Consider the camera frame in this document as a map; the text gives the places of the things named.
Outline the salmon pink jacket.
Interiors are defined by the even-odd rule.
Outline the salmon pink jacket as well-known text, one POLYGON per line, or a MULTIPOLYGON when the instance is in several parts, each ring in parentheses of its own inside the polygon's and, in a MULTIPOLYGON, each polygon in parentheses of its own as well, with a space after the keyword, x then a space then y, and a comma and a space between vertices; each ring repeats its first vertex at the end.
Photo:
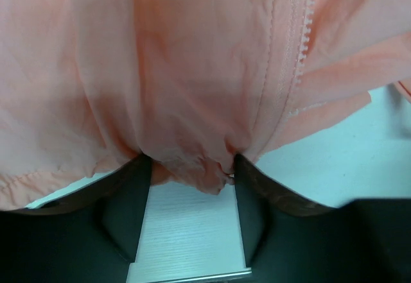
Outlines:
POLYGON ((410 0, 1 0, 1 209, 145 154, 216 194, 410 77, 410 0))

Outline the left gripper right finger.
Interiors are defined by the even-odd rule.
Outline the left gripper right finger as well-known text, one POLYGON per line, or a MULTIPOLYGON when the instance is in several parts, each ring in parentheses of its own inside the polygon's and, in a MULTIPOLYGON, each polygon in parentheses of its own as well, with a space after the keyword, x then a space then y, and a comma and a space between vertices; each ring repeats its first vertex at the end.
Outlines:
POLYGON ((328 207, 234 158, 245 263, 254 282, 409 282, 410 200, 328 207))

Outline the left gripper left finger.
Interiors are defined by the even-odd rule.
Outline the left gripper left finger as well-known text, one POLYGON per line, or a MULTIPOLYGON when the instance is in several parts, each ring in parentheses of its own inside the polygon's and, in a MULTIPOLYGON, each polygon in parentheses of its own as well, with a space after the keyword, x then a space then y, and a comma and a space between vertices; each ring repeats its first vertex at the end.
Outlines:
POLYGON ((1 213, 2 282, 125 282, 135 261, 152 161, 140 155, 37 209, 1 213))

